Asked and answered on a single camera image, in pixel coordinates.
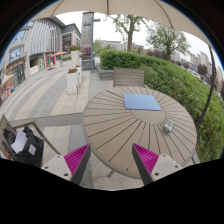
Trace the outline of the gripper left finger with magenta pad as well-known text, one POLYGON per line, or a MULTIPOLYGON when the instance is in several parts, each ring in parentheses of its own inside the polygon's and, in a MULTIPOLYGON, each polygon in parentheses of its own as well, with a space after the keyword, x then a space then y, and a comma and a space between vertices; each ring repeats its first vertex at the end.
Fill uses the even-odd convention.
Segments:
POLYGON ((56 155, 42 169, 79 185, 86 169, 91 147, 89 144, 73 150, 65 156, 56 155))

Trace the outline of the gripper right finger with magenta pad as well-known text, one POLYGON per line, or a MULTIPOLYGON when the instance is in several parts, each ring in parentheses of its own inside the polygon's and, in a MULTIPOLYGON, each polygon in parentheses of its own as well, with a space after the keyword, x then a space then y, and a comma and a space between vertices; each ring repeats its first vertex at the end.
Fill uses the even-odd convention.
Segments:
POLYGON ((158 155, 135 143, 132 144, 132 154, 144 185, 182 169, 182 166, 167 154, 158 155))

